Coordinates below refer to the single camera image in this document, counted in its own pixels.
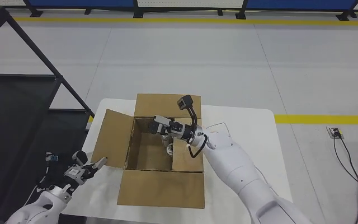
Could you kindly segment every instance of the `power cord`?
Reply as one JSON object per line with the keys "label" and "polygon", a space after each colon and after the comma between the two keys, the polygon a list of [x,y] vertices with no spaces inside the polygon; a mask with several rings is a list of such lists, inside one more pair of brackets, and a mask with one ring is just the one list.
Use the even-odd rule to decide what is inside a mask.
{"label": "power cord", "polygon": [[[357,174],[357,172],[356,172],[356,170],[355,170],[355,168],[354,168],[354,166],[353,166],[351,154],[349,153],[349,150],[348,150],[348,148],[347,148],[345,142],[343,141],[342,135],[341,135],[340,131],[338,130],[338,128],[335,128],[333,131],[334,131],[334,134],[333,134],[333,146],[334,146],[334,148],[335,148],[335,153],[336,153],[337,159],[339,160],[339,162],[340,162],[340,164],[342,165],[343,169],[345,169],[345,171],[346,171],[356,182],[358,182],[358,174]],[[351,165],[351,167],[352,167],[352,169],[353,169],[353,172],[354,172],[356,178],[354,178],[353,175],[352,175],[350,172],[348,172],[348,170],[345,168],[345,166],[343,165],[343,163],[341,162],[341,160],[340,160],[340,158],[339,158],[339,156],[338,156],[338,154],[337,154],[337,150],[336,150],[336,137],[338,137],[338,138],[342,141],[342,143],[343,143],[343,145],[344,145],[344,147],[345,147],[345,149],[346,149],[346,151],[347,151],[347,153],[348,153],[349,163],[350,163],[350,165]],[[357,215],[357,217],[356,217],[356,221],[354,222],[354,224],[358,224],[358,215]]]}

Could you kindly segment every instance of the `gray floor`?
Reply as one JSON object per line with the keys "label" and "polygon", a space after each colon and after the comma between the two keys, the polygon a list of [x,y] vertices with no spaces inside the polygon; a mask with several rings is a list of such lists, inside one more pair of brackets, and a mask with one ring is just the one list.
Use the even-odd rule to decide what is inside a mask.
{"label": "gray floor", "polygon": [[[56,13],[44,16],[82,16],[83,12]],[[265,13],[248,16],[275,18]],[[302,18],[336,20],[332,14],[295,19]],[[134,100],[138,92],[156,92],[197,94],[203,104],[263,108],[275,114],[358,112],[358,26],[21,26],[94,111],[103,98]],[[1,73],[50,73],[10,27],[2,27],[0,37]],[[65,89],[52,107],[81,108]],[[357,126],[338,127],[357,164]],[[294,203],[313,223],[353,223],[357,183],[339,165],[326,125],[279,124],[277,130]],[[337,149],[348,165],[339,142]]]}

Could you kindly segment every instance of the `white wall panel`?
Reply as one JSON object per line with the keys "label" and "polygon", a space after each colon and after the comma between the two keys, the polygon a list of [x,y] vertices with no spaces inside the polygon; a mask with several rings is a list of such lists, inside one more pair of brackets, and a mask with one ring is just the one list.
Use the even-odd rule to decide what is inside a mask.
{"label": "white wall panel", "polygon": [[139,7],[241,8],[243,0],[138,0]]}
{"label": "white wall panel", "polygon": [[0,0],[0,6],[24,6],[23,0]]}

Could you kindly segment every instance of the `blue wall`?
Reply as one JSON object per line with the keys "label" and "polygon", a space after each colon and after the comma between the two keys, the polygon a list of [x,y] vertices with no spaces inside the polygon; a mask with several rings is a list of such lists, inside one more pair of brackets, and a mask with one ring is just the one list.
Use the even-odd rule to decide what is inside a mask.
{"label": "blue wall", "polygon": [[133,0],[30,0],[33,6],[132,7]]}
{"label": "blue wall", "polygon": [[248,0],[248,8],[292,8],[306,10],[343,10],[354,0]]}

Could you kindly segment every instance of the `black cable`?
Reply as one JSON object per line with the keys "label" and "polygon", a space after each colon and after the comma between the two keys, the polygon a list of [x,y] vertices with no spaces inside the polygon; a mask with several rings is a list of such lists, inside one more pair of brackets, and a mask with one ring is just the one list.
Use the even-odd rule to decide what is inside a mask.
{"label": "black cable", "polygon": [[342,165],[343,169],[345,169],[345,171],[356,181],[358,182],[358,179],[355,179],[354,176],[352,176],[352,174],[350,172],[348,172],[348,170],[346,169],[346,167],[343,165],[343,163],[341,162],[340,160],[340,157],[338,156],[337,154],[337,150],[336,150],[336,136],[333,136],[333,146],[335,148],[335,153],[336,153],[336,156],[337,156],[337,159],[338,161],[340,162],[340,164]]}
{"label": "black cable", "polygon": [[[357,179],[355,179],[355,178],[351,175],[351,173],[348,172],[348,170],[345,168],[345,166],[343,166],[343,164],[342,164],[340,158],[338,157],[337,150],[336,150],[336,136],[338,136],[338,137],[340,138],[340,140],[342,141],[342,143],[343,143],[343,145],[344,145],[344,147],[345,147],[345,149],[346,149],[346,151],[347,151],[347,153],[348,153],[349,163],[350,163],[350,165],[351,165],[351,167],[352,167],[352,169],[353,169],[353,172],[354,172],[354,174],[356,175]],[[338,129],[335,129],[335,132],[334,132],[334,134],[333,134],[333,145],[334,145],[334,147],[335,147],[336,156],[337,156],[339,162],[341,163],[341,165],[343,166],[343,168],[345,169],[345,171],[346,171],[356,182],[358,182],[358,175],[357,175],[356,170],[354,169],[354,166],[353,166],[353,163],[352,163],[351,154],[349,153],[349,150],[348,150],[348,148],[347,148],[345,142],[343,141],[342,136],[341,136],[341,133],[340,133],[340,131],[339,131]],[[357,217],[356,217],[356,220],[355,220],[354,224],[358,224],[358,214],[357,214]]]}
{"label": "black cable", "polygon": [[188,146],[188,148],[189,148],[189,153],[190,153],[190,156],[191,156],[192,158],[195,158],[196,156],[198,156],[199,153],[201,152],[201,150],[205,147],[206,142],[208,141],[208,137],[207,137],[206,134],[204,134],[204,138],[205,138],[204,142],[203,142],[202,145],[200,146],[199,150],[195,153],[195,155],[192,153],[191,147]]}
{"label": "black cable", "polygon": [[351,164],[351,167],[352,167],[352,169],[353,169],[353,172],[354,172],[354,174],[356,175],[357,180],[358,180],[358,174],[357,174],[357,172],[356,172],[356,169],[354,169],[354,166],[353,166],[353,163],[352,163],[351,154],[349,153],[349,150],[348,150],[348,148],[347,148],[345,142],[343,141],[342,137],[339,136],[339,138],[341,139],[343,145],[345,146],[345,149],[346,149],[346,151],[347,151],[347,153],[348,153],[349,163]]}

